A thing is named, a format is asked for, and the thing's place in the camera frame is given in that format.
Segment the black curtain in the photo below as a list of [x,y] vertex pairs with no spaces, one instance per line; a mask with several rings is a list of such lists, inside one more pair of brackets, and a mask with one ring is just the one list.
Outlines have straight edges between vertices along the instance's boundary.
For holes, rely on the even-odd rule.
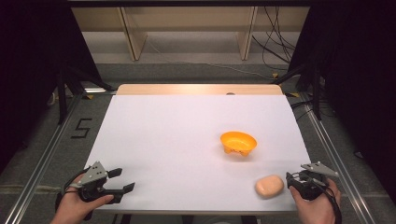
[[101,77],[67,0],[0,0],[0,174],[20,149],[65,66]]
[[329,102],[396,203],[396,0],[312,1],[290,68],[325,46]]

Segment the orange plastic bowl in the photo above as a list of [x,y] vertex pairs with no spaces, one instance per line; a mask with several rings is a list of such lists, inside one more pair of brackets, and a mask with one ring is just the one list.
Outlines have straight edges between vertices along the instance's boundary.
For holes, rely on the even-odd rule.
[[241,156],[248,156],[256,148],[256,139],[247,133],[227,132],[220,137],[223,151],[227,154],[238,153]]

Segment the person's right hand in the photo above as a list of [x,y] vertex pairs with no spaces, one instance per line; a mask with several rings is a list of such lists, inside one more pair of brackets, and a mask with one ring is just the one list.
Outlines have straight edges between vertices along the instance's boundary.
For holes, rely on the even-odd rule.
[[331,179],[328,181],[326,192],[313,201],[303,199],[296,188],[289,188],[303,224],[342,224],[341,191]]

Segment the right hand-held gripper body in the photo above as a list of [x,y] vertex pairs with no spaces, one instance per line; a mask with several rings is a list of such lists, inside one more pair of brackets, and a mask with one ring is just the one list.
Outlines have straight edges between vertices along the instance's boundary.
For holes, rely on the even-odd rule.
[[338,177],[339,174],[320,161],[302,164],[302,171],[291,173],[294,176],[295,187],[301,197],[308,201],[315,200],[330,186],[328,176]]

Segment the light wooden shelf unit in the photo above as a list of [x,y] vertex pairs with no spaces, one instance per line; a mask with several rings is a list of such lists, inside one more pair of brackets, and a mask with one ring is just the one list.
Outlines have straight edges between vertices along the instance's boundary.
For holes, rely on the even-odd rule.
[[284,32],[299,32],[308,7],[74,7],[83,32],[122,32],[137,61],[149,32],[233,32],[240,57],[249,55],[252,34],[268,32],[279,20]]

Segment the black metal stand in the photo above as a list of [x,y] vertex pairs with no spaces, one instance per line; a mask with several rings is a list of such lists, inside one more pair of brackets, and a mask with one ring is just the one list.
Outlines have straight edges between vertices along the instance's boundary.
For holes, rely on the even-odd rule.
[[282,77],[273,81],[273,84],[279,85],[284,81],[299,75],[300,79],[297,84],[299,91],[306,90],[309,86],[313,88],[313,112],[318,120],[321,120],[319,98],[320,98],[320,49],[314,49],[307,57],[304,63],[296,66],[295,68],[288,71]]
[[81,82],[88,81],[100,88],[103,88],[105,91],[116,90],[116,88],[106,84],[100,77],[90,75],[89,73],[68,65],[67,63],[64,63],[61,66],[60,72],[56,75],[56,80],[60,109],[59,124],[62,124],[65,121],[68,114],[65,88],[68,88],[74,95],[81,95],[86,93]]

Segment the light wooden table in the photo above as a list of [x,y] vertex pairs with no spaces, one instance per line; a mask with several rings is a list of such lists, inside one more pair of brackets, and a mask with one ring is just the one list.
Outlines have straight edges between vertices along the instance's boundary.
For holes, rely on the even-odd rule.
[[122,84],[117,95],[282,95],[273,84]]

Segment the tan bread roll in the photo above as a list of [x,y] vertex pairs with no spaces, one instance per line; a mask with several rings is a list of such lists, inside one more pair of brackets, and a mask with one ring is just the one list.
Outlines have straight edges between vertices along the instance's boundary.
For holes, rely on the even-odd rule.
[[255,184],[256,192],[265,199],[273,198],[284,188],[284,182],[278,175],[268,175]]

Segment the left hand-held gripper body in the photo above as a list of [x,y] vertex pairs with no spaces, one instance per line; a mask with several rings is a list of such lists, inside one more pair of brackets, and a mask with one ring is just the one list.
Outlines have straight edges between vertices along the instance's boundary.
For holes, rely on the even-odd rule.
[[96,161],[92,166],[85,170],[82,178],[75,184],[70,184],[78,190],[80,199],[84,202],[92,202],[105,195],[113,195],[114,198],[109,204],[120,203],[123,190],[122,189],[105,189],[104,184],[109,179],[107,170],[101,162]]

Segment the aluminium floor rail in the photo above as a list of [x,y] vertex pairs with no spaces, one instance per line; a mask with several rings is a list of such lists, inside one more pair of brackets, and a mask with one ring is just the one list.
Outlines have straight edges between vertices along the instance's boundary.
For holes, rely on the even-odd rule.
[[35,164],[34,169],[30,173],[29,179],[21,187],[21,190],[19,191],[19,197],[10,208],[9,214],[7,215],[7,219],[4,224],[20,224],[30,202],[35,195],[37,186],[41,182],[44,173],[46,173],[50,165],[53,155],[56,152],[56,148],[64,135],[64,130],[67,128],[69,120],[78,106],[81,98],[81,94],[73,96],[69,105],[66,107],[65,117],[60,119],[60,122],[56,122],[56,128],[54,129],[50,140],[40,155],[39,160]]
[[353,179],[342,162],[336,147],[334,146],[332,139],[330,138],[327,130],[325,129],[321,120],[317,119],[317,116],[313,112],[313,107],[306,105],[305,110],[308,113],[308,117],[317,133],[321,144],[324,146],[324,150],[332,164],[332,167],[339,174],[339,181],[344,188],[344,191],[357,214],[357,217],[361,224],[376,224],[375,218],[369,209],[369,206],[363,196],[361,195],[357,185],[353,182]]

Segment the person's left hand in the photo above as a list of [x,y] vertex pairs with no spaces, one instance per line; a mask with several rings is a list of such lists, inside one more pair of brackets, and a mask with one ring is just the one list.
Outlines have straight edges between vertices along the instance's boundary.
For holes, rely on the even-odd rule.
[[105,195],[92,202],[84,202],[74,187],[67,187],[59,207],[49,224],[81,224],[85,216],[113,200],[113,195]]

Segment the white table mat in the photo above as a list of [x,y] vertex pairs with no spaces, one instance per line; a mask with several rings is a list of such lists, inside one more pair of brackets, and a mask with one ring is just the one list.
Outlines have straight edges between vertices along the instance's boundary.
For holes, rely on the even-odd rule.
[[[250,134],[256,148],[225,153],[227,132]],[[310,159],[283,95],[116,95],[88,158],[95,161],[122,169],[107,188],[135,184],[112,212],[259,215],[295,205],[287,190],[260,197],[256,181]]]

